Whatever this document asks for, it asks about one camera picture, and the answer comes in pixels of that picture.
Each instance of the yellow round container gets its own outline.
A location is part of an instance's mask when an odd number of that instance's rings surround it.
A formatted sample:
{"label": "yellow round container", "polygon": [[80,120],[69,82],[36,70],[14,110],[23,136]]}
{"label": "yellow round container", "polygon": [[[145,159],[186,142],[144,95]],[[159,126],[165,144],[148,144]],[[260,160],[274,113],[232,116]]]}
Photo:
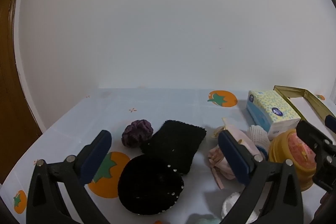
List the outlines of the yellow round container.
{"label": "yellow round container", "polygon": [[283,163],[293,161],[301,191],[309,189],[316,171],[315,153],[291,129],[278,135],[269,147],[269,161]]}

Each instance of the tissue box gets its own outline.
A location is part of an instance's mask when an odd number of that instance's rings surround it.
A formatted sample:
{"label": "tissue box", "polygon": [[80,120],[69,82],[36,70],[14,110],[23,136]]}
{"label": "tissue box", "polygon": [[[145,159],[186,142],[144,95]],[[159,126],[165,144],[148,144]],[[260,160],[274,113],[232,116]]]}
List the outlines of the tissue box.
{"label": "tissue box", "polygon": [[274,90],[249,91],[247,109],[256,125],[268,132],[272,140],[280,133],[295,128],[300,116]]}

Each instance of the wooden door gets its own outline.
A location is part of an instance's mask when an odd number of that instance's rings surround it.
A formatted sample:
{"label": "wooden door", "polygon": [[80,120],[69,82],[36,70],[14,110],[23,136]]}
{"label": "wooden door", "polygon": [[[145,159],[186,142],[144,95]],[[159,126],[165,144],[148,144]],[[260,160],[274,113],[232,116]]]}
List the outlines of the wooden door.
{"label": "wooden door", "polygon": [[0,0],[0,183],[42,134],[16,70],[13,20],[16,0]]}

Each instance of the light green cloth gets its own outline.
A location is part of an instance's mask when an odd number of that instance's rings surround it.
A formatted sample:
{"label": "light green cloth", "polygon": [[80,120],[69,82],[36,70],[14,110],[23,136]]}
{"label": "light green cloth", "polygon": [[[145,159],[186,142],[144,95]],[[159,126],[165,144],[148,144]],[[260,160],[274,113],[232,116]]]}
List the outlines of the light green cloth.
{"label": "light green cloth", "polygon": [[219,219],[204,219],[201,218],[196,221],[196,224],[219,224],[221,221]]}

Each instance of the blue gripper pad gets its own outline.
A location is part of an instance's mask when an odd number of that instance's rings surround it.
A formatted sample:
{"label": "blue gripper pad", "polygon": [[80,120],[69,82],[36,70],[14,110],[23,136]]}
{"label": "blue gripper pad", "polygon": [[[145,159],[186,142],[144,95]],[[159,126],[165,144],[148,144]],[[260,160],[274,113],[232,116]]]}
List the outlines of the blue gripper pad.
{"label": "blue gripper pad", "polygon": [[85,145],[79,152],[74,169],[82,185],[92,181],[111,144],[111,133],[102,130],[91,144]]}
{"label": "blue gripper pad", "polygon": [[229,163],[237,180],[244,185],[248,185],[250,183],[249,174],[252,170],[250,170],[249,165],[246,163],[243,156],[239,152],[238,147],[234,145],[233,141],[236,143],[236,145],[239,145],[229,133],[229,131],[224,130],[220,132],[218,136],[219,148]]}
{"label": "blue gripper pad", "polygon": [[336,133],[336,118],[335,117],[333,117],[331,115],[327,115],[325,120],[324,120],[324,124],[332,132]]}

